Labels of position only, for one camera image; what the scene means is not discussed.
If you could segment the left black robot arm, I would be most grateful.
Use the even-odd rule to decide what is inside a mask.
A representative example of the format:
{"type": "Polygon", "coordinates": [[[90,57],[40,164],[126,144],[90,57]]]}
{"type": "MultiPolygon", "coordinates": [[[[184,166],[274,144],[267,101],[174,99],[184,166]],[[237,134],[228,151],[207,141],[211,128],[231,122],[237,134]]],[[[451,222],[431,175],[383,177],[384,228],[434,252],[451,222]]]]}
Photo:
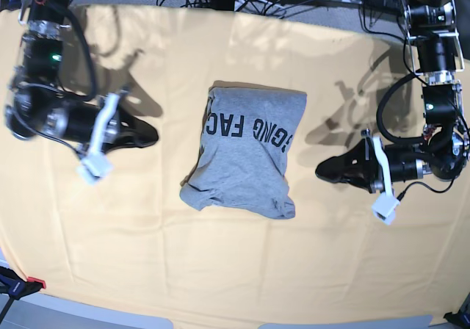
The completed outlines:
{"type": "Polygon", "coordinates": [[[401,0],[403,62],[407,75],[381,98],[376,111],[379,135],[361,133],[361,141],[316,168],[317,178],[349,184],[370,193],[385,192],[395,182],[422,184],[432,174],[449,183],[469,161],[469,125],[462,87],[455,74],[464,69],[455,0],[401,0]],[[403,86],[422,84],[425,125],[417,137],[399,137],[384,123],[386,105],[403,86]]]}

